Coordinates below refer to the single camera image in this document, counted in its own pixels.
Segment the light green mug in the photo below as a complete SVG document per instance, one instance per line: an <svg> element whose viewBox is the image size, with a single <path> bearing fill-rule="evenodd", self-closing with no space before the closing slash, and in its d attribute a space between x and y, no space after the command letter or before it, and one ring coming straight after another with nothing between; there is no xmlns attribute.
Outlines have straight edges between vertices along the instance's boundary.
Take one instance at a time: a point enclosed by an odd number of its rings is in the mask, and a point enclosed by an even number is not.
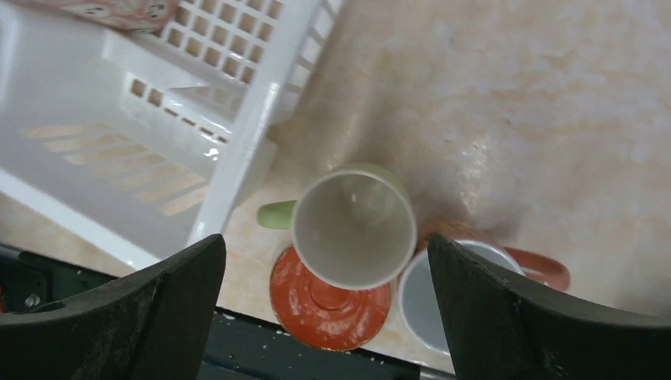
<svg viewBox="0 0 671 380"><path fill-rule="evenodd" d="M372 163L334 169L298 199L261 206L256 220L290 231L300 262L313 275L353 291L396 279L418 240L406 187L390 169Z"/></svg>

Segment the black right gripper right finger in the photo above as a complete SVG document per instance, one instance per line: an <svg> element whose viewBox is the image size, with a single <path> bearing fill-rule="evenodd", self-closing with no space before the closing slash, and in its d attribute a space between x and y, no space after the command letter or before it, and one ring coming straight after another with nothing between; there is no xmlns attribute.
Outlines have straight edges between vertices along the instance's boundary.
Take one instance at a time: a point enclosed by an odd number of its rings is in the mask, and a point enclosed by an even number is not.
<svg viewBox="0 0 671 380"><path fill-rule="evenodd" d="M459 379L669 378L669 319L556 291L442 234L427 253Z"/></svg>

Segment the orange saucer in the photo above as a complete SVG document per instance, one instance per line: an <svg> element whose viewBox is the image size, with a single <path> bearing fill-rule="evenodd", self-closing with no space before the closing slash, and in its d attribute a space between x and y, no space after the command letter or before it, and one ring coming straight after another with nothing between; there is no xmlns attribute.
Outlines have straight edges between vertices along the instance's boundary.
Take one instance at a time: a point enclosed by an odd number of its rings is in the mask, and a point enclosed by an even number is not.
<svg viewBox="0 0 671 380"><path fill-rule="evenodd" d="M270 300L279 324L312 348L349 351L372 340L392 307L394 284L364 291L334 287L302 263L293 246L271 271Z"/></svg>

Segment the pink patterned mug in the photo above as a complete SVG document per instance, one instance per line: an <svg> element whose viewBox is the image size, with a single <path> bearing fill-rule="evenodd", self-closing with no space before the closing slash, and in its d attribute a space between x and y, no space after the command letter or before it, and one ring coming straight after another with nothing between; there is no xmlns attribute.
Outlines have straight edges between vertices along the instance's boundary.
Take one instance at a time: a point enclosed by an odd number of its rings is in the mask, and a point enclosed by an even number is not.
<svg viewBox="0 0 671 380"><path fill-rule="evenodd" d="M129 32L155 32L174 16L173 0L53 0L37 4L64 11L87 21Z"/></svg>

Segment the pink mug white interior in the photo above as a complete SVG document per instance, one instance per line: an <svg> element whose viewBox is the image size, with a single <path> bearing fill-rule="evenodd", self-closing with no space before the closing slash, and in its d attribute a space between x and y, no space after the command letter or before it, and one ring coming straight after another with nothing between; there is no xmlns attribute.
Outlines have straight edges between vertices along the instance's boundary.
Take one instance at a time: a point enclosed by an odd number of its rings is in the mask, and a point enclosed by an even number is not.
<svg viewBox="0 0 671 380"><path fill-rule="evenodd" d="M447 219L426 224L419 230L415 255L400 278L400 315L410 333L427 348L449 354L427 254L431 234L443 234L490 262L547 285L557 291L570 286L571 275L550 257L515 249L496 242L484 232Z"/></svg>

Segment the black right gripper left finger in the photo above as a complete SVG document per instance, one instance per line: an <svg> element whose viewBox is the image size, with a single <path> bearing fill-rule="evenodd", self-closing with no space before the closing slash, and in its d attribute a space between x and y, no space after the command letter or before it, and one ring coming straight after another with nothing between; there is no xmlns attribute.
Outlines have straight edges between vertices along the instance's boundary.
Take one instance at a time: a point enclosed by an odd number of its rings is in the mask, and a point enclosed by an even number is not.
<svg viewBox="0 0 671 380"><path fill-rule="evenodd" d="M119 278L1 247L4 379L195 379L226 268L213 234Z"/></svg>

